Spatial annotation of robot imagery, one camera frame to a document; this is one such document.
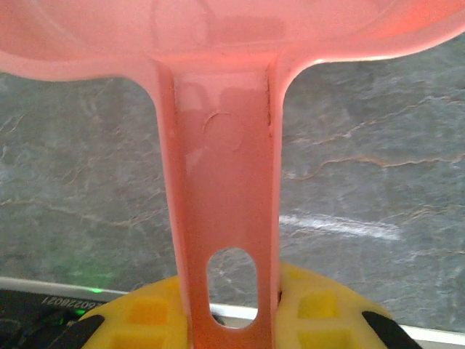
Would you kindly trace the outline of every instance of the circular molded mark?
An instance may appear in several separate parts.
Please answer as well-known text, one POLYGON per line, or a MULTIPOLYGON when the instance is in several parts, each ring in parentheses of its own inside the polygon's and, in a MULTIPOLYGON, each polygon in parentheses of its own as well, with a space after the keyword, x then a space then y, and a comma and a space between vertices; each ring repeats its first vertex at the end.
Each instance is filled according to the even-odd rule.
POLYGON ((214 151, 235 151, 242 143, 243 130, 238 118, 228 113, 215 113, 203 125, 203 138, 214 151))

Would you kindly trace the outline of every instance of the black rubber edge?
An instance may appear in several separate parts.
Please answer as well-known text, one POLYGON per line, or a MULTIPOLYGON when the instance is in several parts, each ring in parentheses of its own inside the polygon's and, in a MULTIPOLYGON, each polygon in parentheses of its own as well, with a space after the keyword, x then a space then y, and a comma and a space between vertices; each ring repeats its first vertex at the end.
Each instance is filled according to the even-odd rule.
POLYGON ((93 315, 80 320, 59 336, 47 349, 81 349, 95 331, 103 324, 105 318, 93 315))
POLYGON ((364 311, 362 315, 387 349, 421 349, 394 320, 373 311, 364 311))

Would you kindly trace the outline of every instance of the pink plastic scoop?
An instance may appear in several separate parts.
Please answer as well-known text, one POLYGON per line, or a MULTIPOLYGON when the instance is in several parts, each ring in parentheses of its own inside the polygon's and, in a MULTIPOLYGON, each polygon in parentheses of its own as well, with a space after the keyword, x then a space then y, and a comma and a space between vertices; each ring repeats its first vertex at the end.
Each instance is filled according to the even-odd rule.
POLYGON ((418 52, 465 30, 465 0, 3 0, 0 69, 32 79, 125 76, 157 107, 177 267, 195 348, 273 343, 283 98, 322 62, 418 52), (245 329, 210 315, 209 258, 257 269, 245 329))

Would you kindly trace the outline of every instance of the scoop handle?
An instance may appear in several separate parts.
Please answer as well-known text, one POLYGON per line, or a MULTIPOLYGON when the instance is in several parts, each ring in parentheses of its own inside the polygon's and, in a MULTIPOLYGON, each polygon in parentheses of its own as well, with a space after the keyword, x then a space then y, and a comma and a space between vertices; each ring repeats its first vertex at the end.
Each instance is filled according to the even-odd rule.
POLYGON ((270 349, 279 293, 282 103, 272 102, 268 64, 158 67, 158 81, 153 99, 194 348, 270 349), (209 310, 208 263, 228 247, 246 251, 256 266, 259 311, 244 329, 219 325, 209 310))

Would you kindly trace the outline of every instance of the yellow plastic object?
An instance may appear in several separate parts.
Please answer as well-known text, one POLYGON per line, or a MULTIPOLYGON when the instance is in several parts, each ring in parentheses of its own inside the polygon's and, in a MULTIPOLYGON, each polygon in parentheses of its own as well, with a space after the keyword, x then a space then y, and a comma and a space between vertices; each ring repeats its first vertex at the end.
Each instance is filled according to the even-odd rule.
MULTIPOLYGON (((275 349, 386 349, 362 312, 390 315, 346 286, 282 263, 281 291, 275 349)), ((97 314, 105 322, 84 349, 189 348, 177 277, 138 289, 83 318, 97 314)))
POLYGON ((281 265, 276 349, 386 349, 362 316, 381 306, 311 271, 281 265))
POLYGON ((103 324, 83 349, 188 349, 179 280, 168 278, 104 304, 82 317, 103 324))

